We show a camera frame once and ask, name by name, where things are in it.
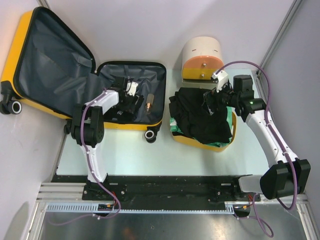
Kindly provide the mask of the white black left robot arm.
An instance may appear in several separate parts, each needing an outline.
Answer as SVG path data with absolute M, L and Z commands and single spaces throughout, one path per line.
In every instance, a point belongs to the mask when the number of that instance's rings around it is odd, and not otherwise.
M 100 200 L 110 196 L 111 188 L 104 184 L 107 171 L 98 156 L 105 134 L 105 122 L 132 123 L 144 102 L 138 94 L 139 83 L 132 78 L 117 77 L 114 83 L 97 97 L 74 107 L 71 137 L 80 145 L 88 165 L 88 180 L 97 183 L 93 194 Z

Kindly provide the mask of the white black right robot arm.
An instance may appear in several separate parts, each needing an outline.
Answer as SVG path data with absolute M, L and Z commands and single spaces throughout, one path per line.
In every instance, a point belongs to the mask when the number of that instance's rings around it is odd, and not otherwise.
M 211 79 L 216 86 L 204 94 L 204 109 L 213 115 L 224 107 L 234 108 L 257 138 L 269 167 L 264 175 L 239 177 L 230 188 L 231 196 L 242 201 L 249 193 L 263 194 L 269 200 L 302 194 L 311 165 L 308 160 L 299 159 L 280 135 L 267 104 L 255 97 L 252 76 L 236 75 L 230 83 L 228 74 L 221 70 L 214 72 Z

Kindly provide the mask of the yellow plastic basket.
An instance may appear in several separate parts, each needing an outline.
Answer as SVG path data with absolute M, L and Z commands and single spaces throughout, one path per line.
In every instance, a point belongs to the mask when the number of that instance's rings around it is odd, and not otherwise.
M 236 137 L 237 116 L 234 112 L 231 111 L 231 108 L 228 109 L 227 120 L 229 122 L 229 127 L 232 132 L 232 136 L 229 139 L 229 143 L 202 144 L 196 139 L 186 137 L 182 132 L 179 132 L 179 131 L 171 131 L 171 134 L 173 139 L 178 143 L 199 148 L 199 149 L 220 153 L 220 152 L 223 152 L 226 148 L 228 148 L 233 143 Z

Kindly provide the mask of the yellow Pikachu suitcase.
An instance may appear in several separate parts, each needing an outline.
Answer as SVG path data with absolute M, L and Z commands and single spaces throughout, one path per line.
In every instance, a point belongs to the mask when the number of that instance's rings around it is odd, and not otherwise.
M 18 115 L 22 103 L 66 120 L 70 134 L 76 105 L 83 105 L 109 88 L 115 77 L 133 79 L 144 97 L 131 123 L 106 121 L 104 129 L 144 131 L 156 141 L 165 108 L 167 70 L 150 61 L 107 61 L 95 57 L 81 39 L 50 9 L 37 7 L 22 15 L 2 72 L 0 112 Z M 148 94 L 154 95 L 150 114 Z

